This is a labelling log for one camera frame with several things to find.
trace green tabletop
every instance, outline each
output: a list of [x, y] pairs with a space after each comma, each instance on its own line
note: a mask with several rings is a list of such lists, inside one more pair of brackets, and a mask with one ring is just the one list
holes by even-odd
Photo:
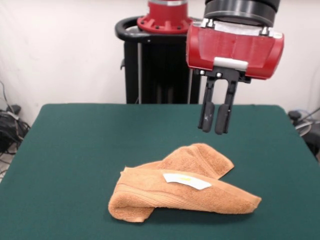
[[[277, 106], [235, 106], [229, 134], [198, 128], [199, 105], [42, 108], [0, 183], [1, 240], [320, 239], [320, 168]], [[223, 181], [262, 197], [253, 214], [156, 209], [142, 224], [107, 208], [120, 171], [207, 143], [235, 168]]]

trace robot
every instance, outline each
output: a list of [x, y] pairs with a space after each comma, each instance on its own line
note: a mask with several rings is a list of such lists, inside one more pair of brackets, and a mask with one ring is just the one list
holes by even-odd
[[[227, 80], [225, 102], [217, 110], [214, 130], [218, 135], [228, 133], [238, 83], [267, 80], [280, 62], [285, 37], [273, 29], [279, 4], [280, 0], [206, 0], [203, 19], [195, 19], [188, 17], [187, 0], [148, 0], [147, 15], [125, 19], [115, 28], [120, 39], [137, 44], [136, 102], [196, 104], [200, 77], [207, 77], [198, 128], [209, 133], [215, 113], [215, 82]], [[135, 25], [136, 30], [127, 31]], [[148, 49], [152, 45], [162, 51], [153, 56]], [[149, 56], [142, 48], [148, 49]], [[134, 61], [135, 56], [128, 58]], [[132, 75], [126, 70], [127, 86], [133, 86], [134, 81], [127, 81]], [[128, 102], [130, 90], [127, 88], [127, 103], [133, 103]]]

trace white wall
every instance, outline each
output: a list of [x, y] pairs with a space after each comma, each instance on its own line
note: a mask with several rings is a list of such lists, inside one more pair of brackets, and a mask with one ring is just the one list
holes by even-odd
[[[201, 18], [204, 0], [189, 0], [189, 9]], [[282, 0], [275, 24], [286, 36], [280, 66], [270, 80], [240, 84], [236, 103], [320, 105], [319, 9], [317, 0]], [[23, 107], [29, 123], [46, 103], [125, 103], [123, 42], [114, 25], [146, 10], [147, 0], [1, 0], [0, 79], [9, 102]]]

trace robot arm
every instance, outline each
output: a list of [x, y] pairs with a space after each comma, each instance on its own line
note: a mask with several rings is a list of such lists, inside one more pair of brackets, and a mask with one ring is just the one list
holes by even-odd
[[211, 131], [215, 82], [228, 81], [215, 132], [228, 133], [238, 82], [266, 80], [274, 74], [284, 49], [284, 35], [273, 30], [280, 0], [206, 0], [204, 19], [187, 34], [187, 64], [207, 84], [199, 128]]

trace orange towel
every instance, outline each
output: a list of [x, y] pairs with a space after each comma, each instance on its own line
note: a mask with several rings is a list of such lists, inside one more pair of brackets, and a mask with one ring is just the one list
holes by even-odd
[[114, 218], [133, 223], [144, 222], [155, 208], [252, 213], [260, 197], [218, 180], [233, 167], [206, 144], [181, 147], [162, 161], [126, 167], [108, 210]]

